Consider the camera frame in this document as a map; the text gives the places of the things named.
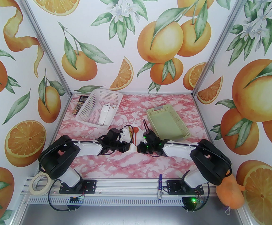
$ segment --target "white plastic basket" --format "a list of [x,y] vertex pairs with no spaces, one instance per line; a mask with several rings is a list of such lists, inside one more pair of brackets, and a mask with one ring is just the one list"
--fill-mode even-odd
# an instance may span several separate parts
[[111,106],[116,105],[116,113],[121,100],[122,94],[119,92],[106,89],[95,89],[87,98],[80,111],[76,115],[76,121],[96,128],[108,128],[114,117],[109,124],[104,124],[103,126],[98,125],[100,111],[103,105],[110,103]]

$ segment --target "metal floor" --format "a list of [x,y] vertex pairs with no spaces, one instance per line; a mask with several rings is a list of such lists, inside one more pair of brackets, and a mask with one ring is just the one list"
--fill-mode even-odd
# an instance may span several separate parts
[[29,205],[20,225],[241,225],[237,211],[225,214],[217,197],[196,212],[182,207],[82,206],[76,212],[57,212],[49,205]]

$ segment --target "orange plush toy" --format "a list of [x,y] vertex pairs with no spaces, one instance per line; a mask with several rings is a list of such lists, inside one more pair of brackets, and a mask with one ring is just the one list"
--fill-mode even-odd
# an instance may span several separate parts
[[244,205],[244,197],[241,191],[245,187],[237,184],[234,175],[230,175],[222,180],[222,184],[216,186],[216,194],[220,201],[231,209],[237,209]]

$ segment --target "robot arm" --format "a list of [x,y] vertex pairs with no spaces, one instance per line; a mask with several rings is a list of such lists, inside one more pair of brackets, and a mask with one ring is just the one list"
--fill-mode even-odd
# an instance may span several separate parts
[[180,181],[182,188],[187,186],[196,188],[207,182],[220,185],[227,171],[232,173],[231,161],[206,139],[202,139],[199,143],[161,140],[152,130],[146,131],[143,138],[145,141],[137,146],[139,153],[181,157],[195,163],[196,167],[187,171],[182,177]]
[[65,182],[78,193],[83,179],[70,167],[76,157],[104,155],[109,150],[123,153],[130,149],[130,144],[130,132],[126,128],[121,130],[112,128],[106,135],[92,141],[73,141],[67,135],[63,135],[40,154],[39,169],[47,173],[51,179]]

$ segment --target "black cable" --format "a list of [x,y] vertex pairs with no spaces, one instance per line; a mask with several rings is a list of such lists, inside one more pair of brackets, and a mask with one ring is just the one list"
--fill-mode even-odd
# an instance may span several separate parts
[[153,155],[151,155],[150,153],[148,153],[151,157],[153,157],[153,158],[158,158],[158,157],[161,157],[162,155],[159,155],[159,156],[153,156]]
[[205,151],[207,151],[207,152],[209,152],[209,153],[212,153],[212,154],[216,155],[217,157],[219,157],[221,160],[223,160],[223,161],[227,164],[227,166],[228,166],[230,172],[229,172],[228,175],[225,175],[225,178],[228,177],[228,176],[230,176],[230,175],[232,174],[232,167],[231,167],[231,165],[229,164],[229,162],[228,162],[225,158],[222,158],[222,157],[219,156],[217,153],[212,152],[212,151],[210,151],[210,150],[207,149],[207,148],[204,148],[204,147],[201,147],[201,146],[198,146],[198,145],[183,144],[183,143],[177,143],[177,142],[175,142],[175,143],[172,143],[172,142],[169,142],[169,143],[168,143],[168,142],[167,142],[167,144],[176,144],[176,145],[183,145],[183,146],[196,147],[196,148],[203,149],[203,150],[205,150]]
[[147,125],[147,123],[146,123],[145,119],[143,120],[143,124],[144,124],[144,128],[145,128],[145,130],[146,130],[146,131],[148,131],[148,130],[149,130],[149,127],[148,127],[148,125]]
[[207,183],[207,185],[208,185],[208,195],[207,195],[206,200],[204,201],[204,203],[202,204],[202,206],[200,206],[199,208],[193,209],[193,211],[198,211],[198,210],[202,209],[206,205],[206,203],[207,203],[207,201],[209,199],[209,195],[210,195],[210,186],[209,186],[209,183]]
[[107,156],[107,155],[111,155],[111,154],[113,154],[115,151],[113,151],[113,152],[111,152],[111,153],[108,153],[108,154],[102,154],[102,155],[105,155],[105,156]]
[[50,187],[50,189],[49,189],[49,191],[48,191],[48,195],[47,195],[47,196],[48,196],[48,203],[49,203],[50,207],[51,207],[52,209],[56,210],[56,211],[59,211],[59,212],[71,211],[71,210],[73,210],[73,209],[58,209],[58,208],[55,208],[55,207],[51,204],[51,202],[50,202],[49,194],[50,194],[50,191],[51,191],[53,185],[55,184],[55,182],[56,182],[57,180],[59,180],[59,179],[54,180],[54,182],[52,183],[52,185],[51,185],[51,187]]

